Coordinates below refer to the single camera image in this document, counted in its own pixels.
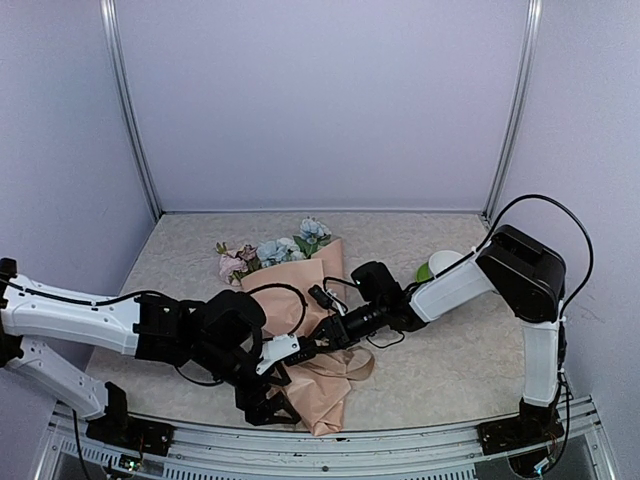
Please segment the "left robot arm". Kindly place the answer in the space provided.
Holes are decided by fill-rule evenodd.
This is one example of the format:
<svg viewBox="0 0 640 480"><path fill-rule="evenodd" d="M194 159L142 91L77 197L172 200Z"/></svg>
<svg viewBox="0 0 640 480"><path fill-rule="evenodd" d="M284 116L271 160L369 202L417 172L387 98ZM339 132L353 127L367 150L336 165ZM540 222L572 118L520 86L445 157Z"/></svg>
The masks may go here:
<svg viewBox="0 0 640 480"><path fill-rule="evenodd" d="M290 379L280 362L298 352L293 334L263 337L266 315L249 294L224 290L203 301L143 290L101 297L35 282L1 261L1 365L38 383L115 442L140 434L125 392L93 379L49 348L48 338L111 350L180 368L194 362L235 390L254 426L296 424L299 414L275 387Z"/></svg>

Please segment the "pink rose stem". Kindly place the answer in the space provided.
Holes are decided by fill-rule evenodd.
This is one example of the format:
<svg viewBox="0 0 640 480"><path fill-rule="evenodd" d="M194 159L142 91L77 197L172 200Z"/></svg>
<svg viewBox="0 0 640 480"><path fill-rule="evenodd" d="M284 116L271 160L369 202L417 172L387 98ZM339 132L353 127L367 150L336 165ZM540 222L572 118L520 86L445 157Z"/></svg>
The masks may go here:
<svg viewBox="0 0 640 480"><path fill-rule="evenodd" d="M219 255L219 277L231 286L240 287L244 277L261 268L257 248L250 244L232 249L225 242L217 242L216 252Z"/></svg>

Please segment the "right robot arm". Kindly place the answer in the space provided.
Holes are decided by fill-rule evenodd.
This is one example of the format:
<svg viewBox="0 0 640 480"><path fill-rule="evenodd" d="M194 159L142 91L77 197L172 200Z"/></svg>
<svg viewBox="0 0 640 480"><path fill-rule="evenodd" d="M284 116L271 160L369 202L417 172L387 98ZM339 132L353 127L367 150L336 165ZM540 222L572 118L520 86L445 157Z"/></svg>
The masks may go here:
<svg viewBox="0 0 640 480"><path fill-rule="evenodd" d="M523 334L524 383L511 433L531 444L558 419L566 356L565 274L556 251L503 225L474 251L456 255L410 286L401 286L380 261L357 267L351 282L362 305L328 316L316 335L333 350L346 349L384 327L416 332L491 298Z"/></svg>

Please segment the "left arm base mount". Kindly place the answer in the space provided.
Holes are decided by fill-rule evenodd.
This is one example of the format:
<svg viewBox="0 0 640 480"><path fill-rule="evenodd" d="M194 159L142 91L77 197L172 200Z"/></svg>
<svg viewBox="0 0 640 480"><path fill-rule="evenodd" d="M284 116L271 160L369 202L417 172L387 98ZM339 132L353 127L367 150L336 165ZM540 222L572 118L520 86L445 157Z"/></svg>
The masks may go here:
<svg viewBox="0 0 640 480"><path fill-rule="evenodd" d="M126 393L112 382L105 384L107 403L101 417L87 422L86 436L141 454L166 457L175 428L164 422L132 417Z"/></svg>

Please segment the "tan ribbon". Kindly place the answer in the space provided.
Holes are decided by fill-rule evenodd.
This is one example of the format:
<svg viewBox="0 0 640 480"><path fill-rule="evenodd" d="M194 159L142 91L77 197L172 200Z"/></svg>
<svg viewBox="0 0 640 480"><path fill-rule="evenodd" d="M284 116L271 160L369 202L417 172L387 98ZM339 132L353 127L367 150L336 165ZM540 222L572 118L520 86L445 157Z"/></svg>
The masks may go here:
<svg viewBox="0 0 640 480"><path fill-rule="evenodd" d="M367 380L375 367L375 357L371 351L354 347L332 353L321 353L302 363L302 367L321 378L348 381Z"/></svg>

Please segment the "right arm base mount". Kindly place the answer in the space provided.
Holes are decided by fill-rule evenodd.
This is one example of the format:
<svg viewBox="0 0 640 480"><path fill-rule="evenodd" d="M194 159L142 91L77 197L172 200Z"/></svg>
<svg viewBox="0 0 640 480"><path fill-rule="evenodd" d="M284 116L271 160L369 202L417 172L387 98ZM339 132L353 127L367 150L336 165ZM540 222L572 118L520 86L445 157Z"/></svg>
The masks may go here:
<svg viewBox="0 0 640 480"><path fill-rule="evenodd" d="M556 401L536 406L521 399L517 415L482 422L477 432L483 454L493 455L560 438L564 427Z"/></svg>

